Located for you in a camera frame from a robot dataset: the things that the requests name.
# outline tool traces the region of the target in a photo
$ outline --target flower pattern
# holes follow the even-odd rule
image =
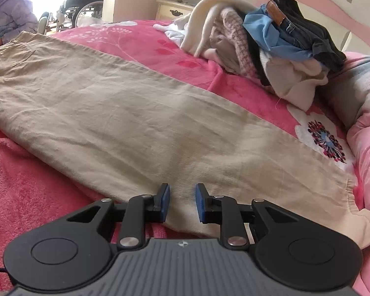
[[[110,33],[132,33],[131,30],[124,27],[134,26],[137,25],[137,22],[134,21],[124,21],[118,23],[104,23],[104,24],[92,24],[90,25],[89,31],[80,31],[80,30],[72,30],[72,34],[70,34],[67,39],[71,40],[72,38],[82,38],[85,39],[86,42],[108,42],[108,28],[110,28]]]
[[[305,113],[293,105],[287,105],[287,109],[299,123],[295,126],[295,133],[302,143],[331,159],[340,169],[355,175],[355,157],[347,141],[338,137],[337,127],[328,117],[315,112]]]
[[[326,130],[325,126],[319,121],[310,121],[308,123],[308,132],[312,134],[315,144],[324,150],[324,155],[333,158],[334,161],[345,163],[345,154],[342,146],[337,139]]]

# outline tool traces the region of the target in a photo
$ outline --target metal pivot screw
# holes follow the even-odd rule
[[[137,246],[140,241],[136,237],[124,237],[119,240],[119,243],[124,247]]]
[[[240,236],[233,236],[228,239],[228,244],[230,246],[239,247],[239,246],[244,246],[246,243],[247,243],[247,240],[244,237],[240,237]]]

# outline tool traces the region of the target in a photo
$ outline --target black circular pad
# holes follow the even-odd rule
[[[304,264],[320,265],[334,256],[331,244],[315,238],[301,238],[289,245],[289,253]]]
[[[257,243],[255,260],[288,287],[327,292],[353,284],[362,253],[348,237],[308,221],[272,227]]]
[[[60,221],[11,241],[3,262],[24,288],[46,293],[74,289],[97,277],[111,260],[111,247],[89,224]]]
[[[70,261],[78,252],[76,243],[63,238],[50,238],[37,243],[32,256],[42,264],[58,265]]]

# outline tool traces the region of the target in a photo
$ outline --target pile of clothes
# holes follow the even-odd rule
[[[202,0],[191,14],[154,28],[182,50],[257,81],[304,111],[315,87],[346,59],[327,29],[305,19],[295,0],[271,0],[260,8],[244,0]]]

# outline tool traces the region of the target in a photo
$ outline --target drawer handle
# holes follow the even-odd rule
[[[180,15],[183,15],[183,13],[178,10],[170,10],[170,12],[175,17],[179,17]]]

